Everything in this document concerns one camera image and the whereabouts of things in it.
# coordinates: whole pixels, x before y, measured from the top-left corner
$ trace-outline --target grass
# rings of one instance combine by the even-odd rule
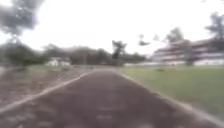
[[[122,72],[152,91],[224,119],[224,67],[128,67]]]

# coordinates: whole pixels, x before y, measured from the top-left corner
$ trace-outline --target dirt patch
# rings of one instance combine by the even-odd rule
[[[9,71],[0,78],[0,107],[4,107],[27,96],[38,94],[45,88],[82,74],[84,70],[47,70],[44,73]]]

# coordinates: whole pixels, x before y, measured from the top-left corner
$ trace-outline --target white building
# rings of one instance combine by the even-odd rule
[[[48,66],[58,67],[58,66],[69,66],[71,63],[66,59],[62,59],[59,57],[52,57],[49,62],[47,62]]]
[[[188,45],[184,43],[186,42],[157,50],[152,57],[153,60],[163,65],[183,65],[186,63],[186,47],[190,47],[195,57],[194,65],[224,65],[224,52],[214,46],[215,43],[219,43],[220,47],[224,47],[223,40],[201,40]]]

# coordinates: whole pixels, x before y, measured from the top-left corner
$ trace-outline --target overcast sky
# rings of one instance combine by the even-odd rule
[[[9,6],[9,0],[0,3]],[[45,0],[38,12],[34,30],[25,31],[22,40],[35,49],[53,43],[60,47],[74,45],[112,51],[112,40],[127,43],[128,52],[151,53],[164,43],[160,39],[174,27],[180,27],[186,39],[209,38],[204,29],[210,14],[224,12],[220,0]],[[139,35],[151,42],[138,46]]]

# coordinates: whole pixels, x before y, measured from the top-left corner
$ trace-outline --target road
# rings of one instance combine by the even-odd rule
[[[4,73],[5,69],[0,66],[0,76]]]
[[[3,128],[215,128],[111,71],[0,114]]]

